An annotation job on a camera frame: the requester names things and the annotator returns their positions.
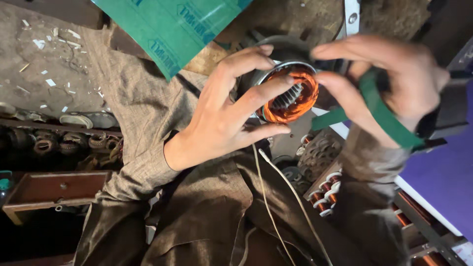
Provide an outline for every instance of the white wire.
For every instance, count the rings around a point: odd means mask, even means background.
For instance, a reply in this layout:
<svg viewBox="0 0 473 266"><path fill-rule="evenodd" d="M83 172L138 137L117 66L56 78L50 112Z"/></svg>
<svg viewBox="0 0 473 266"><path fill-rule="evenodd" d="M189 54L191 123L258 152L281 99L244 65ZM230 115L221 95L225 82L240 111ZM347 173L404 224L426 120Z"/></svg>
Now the white wire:
<svg viewBox="0 0 473 266"><path fill-rule="evenodd" d="M279 234L278 228L276 227L276 223L274 222L274 218L272 217L271 211L269 210L268 202L266 201L266 193L264 191L264 183L263 183L263 178L261 177L261 170L260 170L260 163L258 161L258 153L256 152L256 146L253 144L253 151L254 151L254 159L256 161L256 168L258 169L258 176L260 177L260 182L261 182L261 190L263 191L263 199L264 199L264 204L266 205L266 209L268 210L269 217L271 218L272 224L274 226L274 229L276 230L276 233L278 234L279 240L281 240L282 246L284 247L284 250L289 256L289 259L292 262L293 266L296 266L296 263L291 257L291 254L289 254L289 251L286 247L286 244L281 238L281 235Z"/></svg>
<svg viewBox="0 0 473 266"><path fill-rule="evenodd" d="M245 236L245 252L243 253L243 258L240 261L240 264L238 266L243 266L245 265L246 259L248 258L248 238L250 238L250 235L253 234L254 231L256 231L256 227L253 227L248 233L246 233Z"/></svg>
<svg viewBox="0 0 473 266"><path fill-rule="evenodd" d="M257 165L257 168L258 168L258 175L260 176L260 180L261 182L263 182L263 178L261 177L261 172L260 172L260 168L259 168L259 165L258 165L258 156L256 154L256 147L255 145L253 144L253 150L254 150L254 156L256 157L256 165ZM291 183L289 183L289 181L287 180L287 178L284 176L284 174L271 162L271 160L268 158L268 156L266 155L266 153L264 153L263 150L259 149L258 150L261 154L261 156L263 156L264 160L267 161L282 177L282 179L284 179L284 181L286 181L286 183L288 184L289 188L292 190L292 193L294 193L294 196L296 197L297 201L299 202L299 206L300 208L302 209L302 212L304 213L304 216L306 217L306 220L307 220L307 223L309 224L309 227L310 227L310 230L312 231L312 233L314 234L315 238L317 239L317 241L319 242L319 245L320 247L322 248L322 251L324 253L324 256L325 256L325 259L327 260L329 266L333 266L332 264L332 261L330 260L330 258L328 257L328 254L327 254L327 251L325 250L325 246L323 245L322 241L320 240L320 237L319 235L315 232L314 230L314 226L312 225L312 223L310 222L309 220L309 216L307 215L306 213L306 210L304 209L303 205L302 205L302 202L300 201L300 198L299 196L297 195L297 192L294 190L294 188L292 187ZM264 198L264 203L266 204L266 208L268 208L268 211L269 211L269 207L266 203L266 198Z"/></svg>

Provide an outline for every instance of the brown fabric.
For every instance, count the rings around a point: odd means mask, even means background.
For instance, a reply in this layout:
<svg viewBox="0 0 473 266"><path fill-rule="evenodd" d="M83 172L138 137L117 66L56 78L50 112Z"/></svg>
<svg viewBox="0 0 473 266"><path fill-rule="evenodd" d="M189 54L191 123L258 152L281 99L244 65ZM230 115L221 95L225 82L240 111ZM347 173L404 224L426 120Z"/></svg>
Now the brown fabric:
<svg viewBox="0 0 473 266"><path fill-rule="evenodd" d="M94 42L97 34L85 34L84 39ZM172 129L182 130L189 123L195 96L175 79L167 84L151 75L136 58L103 45L88 46L101 70L97 78L105 98L122 127L125 166L96 195L75 265L239 265L248 228L256 226L275 236L251 147L178 176L166 164L164 142ZM205 77L181 74L202 89ZM408 152L379 148L356 132L350 133L342 154L346 175L332 221L321 218L306 201L304 207L334 266L406 265L401 230L388 204L391 182ZM287 184L261 157L260 166L278 230L298 265L326 265ZM160 188L160 218L148 246L147 200Z"/></svg>

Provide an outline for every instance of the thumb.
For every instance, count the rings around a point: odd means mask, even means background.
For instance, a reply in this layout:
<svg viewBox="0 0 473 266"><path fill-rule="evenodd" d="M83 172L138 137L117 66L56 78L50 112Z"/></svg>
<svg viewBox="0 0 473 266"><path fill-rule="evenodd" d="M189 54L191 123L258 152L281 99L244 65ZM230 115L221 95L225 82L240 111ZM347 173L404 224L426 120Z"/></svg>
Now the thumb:
<svg viewBox="0 0 473 266"><path fill-rule="evenodd" d="M334 72L322 71L315 75L315 80L327 88L350 120L355 121L357 118L370 115L363 96L346 77Z"/></svg>
<svg viewBox="0 0 473 266"><path fill-rule="evenodd" d="M278 134L288 134L291 128L285 124L266 123L247 131L242 131L242 146L249 146L258 140L269 138Z"/></svg>

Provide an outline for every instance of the hand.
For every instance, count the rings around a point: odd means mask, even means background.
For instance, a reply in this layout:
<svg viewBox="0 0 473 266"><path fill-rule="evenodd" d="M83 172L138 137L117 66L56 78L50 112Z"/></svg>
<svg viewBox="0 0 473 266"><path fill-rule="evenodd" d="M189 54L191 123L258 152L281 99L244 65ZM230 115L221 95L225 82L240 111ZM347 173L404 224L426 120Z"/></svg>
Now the hand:
<svg viewBox="0 0 473 266"><path fill-rule="evenodd" d="M260 139L290 132L283 124L246 128L244 123L254 111L292 87L292 77L283 76L252 87L235 103L228 96L237 77L254 69L274 67L274 61L268 57L272 51L272 45L247 48L219 63L202 90L189 126L164 146L171 169L181 171Z"/></svg>
<svg viewBox="0 0 473 266"><path fill-rule="evenodd" d="M354 35L346 40L319 45L311 55L321 60L345 58L354 61L348 78L355 81L371 66L386 69L391 94L384 100L410 131L414 131L420 119L437 107L439 94L450 79L449 73L437 66L427 48L378 36ZM346 77L324 71L315 79L329 90L351 121L381 145L399 147L374 120L363 97Z"/></svg>

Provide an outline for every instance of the concrete floor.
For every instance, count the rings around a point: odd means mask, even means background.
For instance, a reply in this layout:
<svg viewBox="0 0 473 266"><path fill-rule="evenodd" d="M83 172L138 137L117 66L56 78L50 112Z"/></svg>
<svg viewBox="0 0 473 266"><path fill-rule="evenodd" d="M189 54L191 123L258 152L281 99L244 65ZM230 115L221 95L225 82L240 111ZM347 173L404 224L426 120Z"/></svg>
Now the concrete floor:
<svg viewBox="0 0 473 266"><path fill-rule="evenodd" d="M56 27L59 36L54 37L52 30ZM75 38L68 29L77 33L84 30L0 1L0 102L53 117L61 116L65 106L67 112L108 111L107 106L101 107L104 99L98 93L100 84L91 78L96 69L85 53L87 48L73 49L74 46L59 41L62 37L84 45L85 40ZM48 35L52 37L51 41L48 41ZM45 41L42 50L35 45L34 39ZM28 63L30 65L19 72ZM41 74L44 70L48 71L45 75ZM47 79L52 79L56 86L48 85Z"/></svg>

